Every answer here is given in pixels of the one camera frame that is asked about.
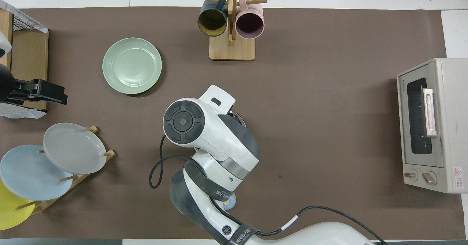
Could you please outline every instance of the blue disc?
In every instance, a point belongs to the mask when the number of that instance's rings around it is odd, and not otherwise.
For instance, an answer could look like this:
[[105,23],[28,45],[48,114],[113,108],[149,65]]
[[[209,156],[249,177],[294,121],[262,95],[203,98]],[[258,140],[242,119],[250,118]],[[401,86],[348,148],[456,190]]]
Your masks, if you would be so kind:
[[224,205],[224,210],[230,210],[231,208],[234,207],[235,205],[235,194],[233,194],[230,198],[229,198],[229,204],[227,205]]

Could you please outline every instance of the white cable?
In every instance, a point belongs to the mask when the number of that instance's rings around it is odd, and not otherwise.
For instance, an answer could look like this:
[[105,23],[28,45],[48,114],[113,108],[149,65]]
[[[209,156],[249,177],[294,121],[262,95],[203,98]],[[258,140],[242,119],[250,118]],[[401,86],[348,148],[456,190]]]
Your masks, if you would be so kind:
[[285,230],[285,229],[289,228],[289,226],[290,226],[291,224],[293,224],[294,221],[296,221],[297,218],[298,218],[297,215],[295,215],[294,217],[292,217],[291,220],[288,221],[288,223],[284,224],[284,225],[281,227],[281,230]]

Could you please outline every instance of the black strap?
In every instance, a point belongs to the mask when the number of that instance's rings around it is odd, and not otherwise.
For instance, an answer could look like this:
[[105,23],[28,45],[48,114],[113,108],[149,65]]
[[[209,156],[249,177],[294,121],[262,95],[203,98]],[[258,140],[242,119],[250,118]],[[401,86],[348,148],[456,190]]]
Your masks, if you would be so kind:
[[234,234],[226,245],[244,245],[257,231],[256,228],[244,223],[234,231]]
[[187,162],[184,165],[185,171],[194,183],[210,197],[219,201],[228,201],[234,192],[209,180],[192,162]]

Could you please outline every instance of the warning label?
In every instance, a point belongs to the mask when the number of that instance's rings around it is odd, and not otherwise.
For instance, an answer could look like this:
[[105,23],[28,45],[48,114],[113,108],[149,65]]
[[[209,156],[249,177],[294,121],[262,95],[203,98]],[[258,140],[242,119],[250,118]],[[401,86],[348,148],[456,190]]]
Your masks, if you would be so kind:
[[463,173],[461,167],[453,167],[453,183],[455,189],[463,188]]

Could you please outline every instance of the pink mug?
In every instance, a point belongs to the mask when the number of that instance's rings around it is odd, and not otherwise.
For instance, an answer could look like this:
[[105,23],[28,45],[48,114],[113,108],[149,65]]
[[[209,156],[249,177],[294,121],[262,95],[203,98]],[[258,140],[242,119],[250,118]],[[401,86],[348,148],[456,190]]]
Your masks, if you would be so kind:
[[254,39],[262,35],[265,27],[262,4],[247,5],[249,0],[239,0],[235,18],[237,34],[243,38]]

